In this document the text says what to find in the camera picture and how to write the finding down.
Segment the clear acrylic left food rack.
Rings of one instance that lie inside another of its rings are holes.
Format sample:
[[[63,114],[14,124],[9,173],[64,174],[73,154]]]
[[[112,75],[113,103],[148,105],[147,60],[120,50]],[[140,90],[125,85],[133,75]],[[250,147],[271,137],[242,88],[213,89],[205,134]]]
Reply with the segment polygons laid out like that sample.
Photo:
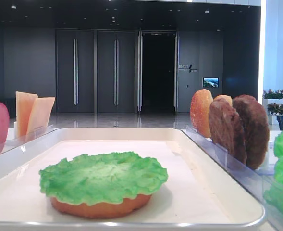
[[[37,128],[34,132],[31,132],[25,136],[16,139],[6,140],[5,142],[0,143],[0,155],[18,146],[23,146],[27,142],[33,141],[36,138],[42,137],[43,135],[46,135],[54,130],[54,126],[50,125],[47,126],[47,128]]]

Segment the orange sugared bread slice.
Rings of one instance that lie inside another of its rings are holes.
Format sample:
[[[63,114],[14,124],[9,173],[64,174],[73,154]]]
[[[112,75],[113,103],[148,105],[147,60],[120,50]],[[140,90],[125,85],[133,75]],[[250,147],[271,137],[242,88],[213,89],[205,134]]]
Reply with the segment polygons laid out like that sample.
[[[190,118],[194,128],[205,138],[210,138],[209,107],[213,102],[212,94],[207,89],[198,90],[191,100]]]

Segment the rear brown meat patty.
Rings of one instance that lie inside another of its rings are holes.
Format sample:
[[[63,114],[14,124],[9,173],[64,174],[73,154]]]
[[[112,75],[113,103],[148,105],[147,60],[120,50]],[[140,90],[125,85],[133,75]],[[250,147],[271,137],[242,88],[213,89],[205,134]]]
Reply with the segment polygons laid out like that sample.
[[[240,95],[233,99],[233,107],[241,117],[246,145],[246,166],[258,169],[265,160],[270,139],[267,112],[253,96]]]

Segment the white rectangular serving tray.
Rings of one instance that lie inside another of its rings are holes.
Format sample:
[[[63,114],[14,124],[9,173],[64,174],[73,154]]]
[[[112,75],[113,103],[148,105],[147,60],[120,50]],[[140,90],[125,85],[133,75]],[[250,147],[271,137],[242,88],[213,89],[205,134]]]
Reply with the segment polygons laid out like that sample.
[[[39,171],[80,154],[134,151],[156,158],[168,181],[134,213],[106,220],[59,213]],[[0,231],[260,231],[264,206],[183,131],[62,128],[0,155]]]

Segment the small wall display screen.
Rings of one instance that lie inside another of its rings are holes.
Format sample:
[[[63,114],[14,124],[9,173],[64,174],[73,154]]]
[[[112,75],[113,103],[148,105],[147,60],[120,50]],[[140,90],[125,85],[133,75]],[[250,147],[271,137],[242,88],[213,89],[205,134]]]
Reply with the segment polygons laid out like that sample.
[[[219,86],[218,78],[203,78],[202,86],[204,88],[217,88]]]

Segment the orange bread slice on tray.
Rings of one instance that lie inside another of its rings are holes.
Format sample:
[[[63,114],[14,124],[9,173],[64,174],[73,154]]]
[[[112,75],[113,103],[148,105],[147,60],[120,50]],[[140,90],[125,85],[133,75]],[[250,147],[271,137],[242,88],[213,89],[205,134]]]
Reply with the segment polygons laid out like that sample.
[[[139,194],[135,199],[124,198],[121,204],[97,203],[95,205],[71,205],[50,198],[52,206],[59,212],[83,218],[119,218],[145,206],[152,195]]]

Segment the dark double door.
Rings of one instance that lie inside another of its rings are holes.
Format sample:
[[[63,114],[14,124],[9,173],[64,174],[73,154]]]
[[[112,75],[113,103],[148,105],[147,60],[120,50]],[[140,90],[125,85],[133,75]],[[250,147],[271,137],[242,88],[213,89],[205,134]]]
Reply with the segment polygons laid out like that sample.
[[[133,113],[135,34],[98,32],[98,112]]]
[[[94,112],[94,32],[58,30],[56,39],[58,112]]]

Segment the white pusher block behind cheese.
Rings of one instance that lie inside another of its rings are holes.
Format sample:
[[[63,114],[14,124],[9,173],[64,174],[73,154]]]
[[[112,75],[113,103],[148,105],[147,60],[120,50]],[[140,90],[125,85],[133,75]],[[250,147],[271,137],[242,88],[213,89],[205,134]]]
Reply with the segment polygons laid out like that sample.
[[[18,138],[18,126],[17,126],[17,121],[14,122],[13,124],[13,129],[14,129],[14,139]]]

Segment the left orange cheese slice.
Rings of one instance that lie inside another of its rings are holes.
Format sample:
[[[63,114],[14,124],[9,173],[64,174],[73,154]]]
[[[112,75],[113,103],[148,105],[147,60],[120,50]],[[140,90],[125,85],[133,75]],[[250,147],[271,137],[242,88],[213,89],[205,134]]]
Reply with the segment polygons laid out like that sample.
[[[16,122],[17,122],[17,137],[26,135],[30,113],[37,94],[25,93],[17,91],[16,95]]]

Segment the lower flower planter box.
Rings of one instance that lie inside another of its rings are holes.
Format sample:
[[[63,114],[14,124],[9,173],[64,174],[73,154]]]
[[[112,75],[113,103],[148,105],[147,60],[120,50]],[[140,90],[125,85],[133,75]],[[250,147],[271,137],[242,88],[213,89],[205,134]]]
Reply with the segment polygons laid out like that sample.
[[[270,103],[267,105],[267,111],[268,111],[268,118],[269,118],[269,124],[276,125],[278,124],[277,117],[283,116],[283,103]]]

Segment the green lettuce leaf on bread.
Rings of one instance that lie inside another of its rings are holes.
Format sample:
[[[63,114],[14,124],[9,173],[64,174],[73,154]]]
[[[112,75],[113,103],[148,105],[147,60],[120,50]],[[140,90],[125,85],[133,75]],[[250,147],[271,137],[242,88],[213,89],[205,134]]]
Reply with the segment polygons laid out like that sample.
[[[118,205],[124,199],[152,195],[169,177],[156,158],[132,151],[64,158],[39,174],[40,191],[70,205]]]

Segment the clear acrylic right food rack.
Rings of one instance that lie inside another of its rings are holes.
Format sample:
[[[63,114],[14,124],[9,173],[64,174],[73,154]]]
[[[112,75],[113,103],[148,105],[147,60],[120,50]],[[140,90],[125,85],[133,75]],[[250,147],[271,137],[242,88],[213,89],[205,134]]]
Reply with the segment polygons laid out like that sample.
[[[283,231],[283,185],[273,177],[274,164],[251,170],[230,156],[226,149],[200,135],[194,127],[186,126],[185,133],[245,190],[262,202],[268,212],[269,223]]]

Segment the upper flower planter box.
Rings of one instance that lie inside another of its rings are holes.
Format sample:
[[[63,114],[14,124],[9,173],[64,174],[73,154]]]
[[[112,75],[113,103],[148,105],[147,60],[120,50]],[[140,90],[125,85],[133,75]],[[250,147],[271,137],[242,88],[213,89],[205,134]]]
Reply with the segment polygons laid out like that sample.
[[[266,90],[263,91],[263,106],[267,108],[267,106],[272,103],[276,103],[276,104],[283,103],[283,90],[269,89],[268,91]]]

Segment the right yellow cheese slice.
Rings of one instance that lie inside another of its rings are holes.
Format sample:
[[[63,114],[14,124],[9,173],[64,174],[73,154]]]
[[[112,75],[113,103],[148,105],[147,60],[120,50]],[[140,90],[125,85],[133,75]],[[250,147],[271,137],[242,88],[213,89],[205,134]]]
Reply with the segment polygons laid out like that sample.
[[[50,113],[55,102],[55,97],[42,97],[34,101],[27,127],[27,134],[37,128],[46,128],[49,123]]]

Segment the front brown meat patty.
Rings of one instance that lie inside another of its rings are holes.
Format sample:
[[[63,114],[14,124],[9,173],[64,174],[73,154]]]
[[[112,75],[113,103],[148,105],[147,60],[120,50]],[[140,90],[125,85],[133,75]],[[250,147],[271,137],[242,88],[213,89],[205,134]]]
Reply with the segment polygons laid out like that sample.
[[[245,164],[247,160],[245,133],[241,118],[226,99],[214,100],[209,107],[211,139],[224,147],[228,154]]]

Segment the open glass door frame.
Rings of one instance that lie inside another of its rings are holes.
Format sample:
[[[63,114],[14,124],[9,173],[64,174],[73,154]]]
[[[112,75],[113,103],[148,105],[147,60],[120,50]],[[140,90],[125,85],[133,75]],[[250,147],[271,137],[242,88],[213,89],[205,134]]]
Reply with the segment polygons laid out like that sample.
[[[141,32],[141,114],[174,113],[174,32]]]

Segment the left dark double door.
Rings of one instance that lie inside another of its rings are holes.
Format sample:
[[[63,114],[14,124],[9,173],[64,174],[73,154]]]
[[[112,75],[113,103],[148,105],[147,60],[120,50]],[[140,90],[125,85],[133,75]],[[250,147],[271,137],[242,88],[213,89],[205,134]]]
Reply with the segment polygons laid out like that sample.
[[[58,112],[94,112],[94,32],[58,30],[56,39]]]

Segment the brown meat patty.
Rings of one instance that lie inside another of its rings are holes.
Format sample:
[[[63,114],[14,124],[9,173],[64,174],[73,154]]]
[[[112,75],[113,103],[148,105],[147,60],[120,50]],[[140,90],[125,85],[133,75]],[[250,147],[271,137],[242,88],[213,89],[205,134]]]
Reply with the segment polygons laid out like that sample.
[[[240,95],[233,99],[233,107],[241,117],[246,145],[246,166],[258,169],[265,160],[270,139],[267,112],[253,96]]]
[[[241,118],[226,99],[214,100],[209,107],[211,139],[224,147],[228,154],[245,164],[247,160],[245,133]]]

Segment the middle dark double door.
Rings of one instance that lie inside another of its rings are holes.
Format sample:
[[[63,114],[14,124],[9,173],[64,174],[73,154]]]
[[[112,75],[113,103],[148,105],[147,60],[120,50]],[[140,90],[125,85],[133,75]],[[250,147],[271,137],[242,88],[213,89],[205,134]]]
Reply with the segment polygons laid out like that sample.
[[[98,112],[133,113],[135,34],[98,32]]]

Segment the clear acrylic food rack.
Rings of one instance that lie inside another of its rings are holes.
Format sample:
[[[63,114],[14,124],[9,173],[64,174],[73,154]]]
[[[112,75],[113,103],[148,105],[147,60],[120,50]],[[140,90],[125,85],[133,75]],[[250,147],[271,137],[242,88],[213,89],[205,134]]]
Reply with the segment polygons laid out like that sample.
[[[50,125],[47,126],[47,128],[37,128],[34,132],[31,132],[25,136],[16,139],[6,140],[5,142],[0,143],[0,155],[18,146],[23,146],[27,142],[33,141],[36,138],[42,137],[43,135],[46,135],[54,130],[54,126]]]
[[[226,149],[200,135],[194,127],[186,126],[185,133],[245,190],[262,202],[268,212],[269,223],[283,231],[283,185],[273,177],[274,164],[251,170],[230,156]]]

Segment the flower planter box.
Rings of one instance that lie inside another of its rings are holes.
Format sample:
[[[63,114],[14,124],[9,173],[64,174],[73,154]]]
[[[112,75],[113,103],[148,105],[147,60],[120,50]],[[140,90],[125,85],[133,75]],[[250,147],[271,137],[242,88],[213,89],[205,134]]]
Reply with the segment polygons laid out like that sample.
[[[268,111],[268,118],[269,118],[269,124],[276,125],[278,124],[277,117],[283,116],[283,103],[270,103],[267,105],[267,111]]]
[[[269,89],[268,91],[266,90],[263,91],[263,106],[267,108],[267,106],[272,103],[276,103],[276,104],[283,103],[283,90]]]

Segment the tan bread slice behind patties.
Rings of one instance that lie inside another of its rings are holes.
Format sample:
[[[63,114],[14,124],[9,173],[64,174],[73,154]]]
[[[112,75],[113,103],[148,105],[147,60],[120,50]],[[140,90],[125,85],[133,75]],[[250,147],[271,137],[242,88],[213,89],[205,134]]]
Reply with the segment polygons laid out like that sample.
[[[231,107],[233,106],[233,100],[232,100],[231,96],[222,94],[222,95],[216,96],[213,100],[215,101],[215,100],[218,100],[218,99],[225,99]]]

